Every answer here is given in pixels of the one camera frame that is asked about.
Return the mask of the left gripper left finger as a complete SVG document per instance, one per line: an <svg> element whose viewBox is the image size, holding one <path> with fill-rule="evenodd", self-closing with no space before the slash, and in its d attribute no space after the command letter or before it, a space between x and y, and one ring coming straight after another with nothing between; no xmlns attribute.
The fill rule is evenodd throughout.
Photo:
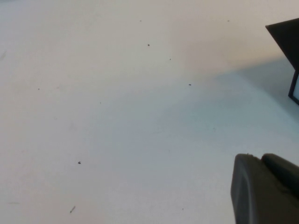
<svg viewBox="0 0 299 224"><path fill-rule="evenodd" d="M259 159L238 154L231 199L237 224L297 224L299 193L292 193Z"/></svg>

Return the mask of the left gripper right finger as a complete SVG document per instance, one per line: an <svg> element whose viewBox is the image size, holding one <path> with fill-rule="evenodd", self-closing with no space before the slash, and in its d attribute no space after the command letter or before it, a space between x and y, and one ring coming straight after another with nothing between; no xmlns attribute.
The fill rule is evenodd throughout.
<svg viewBox="0 0 299 224"><path fill-rule="evenodd" d="M292 193L299 192L299 167L276 154L264 154L262 162Z"/></svg>

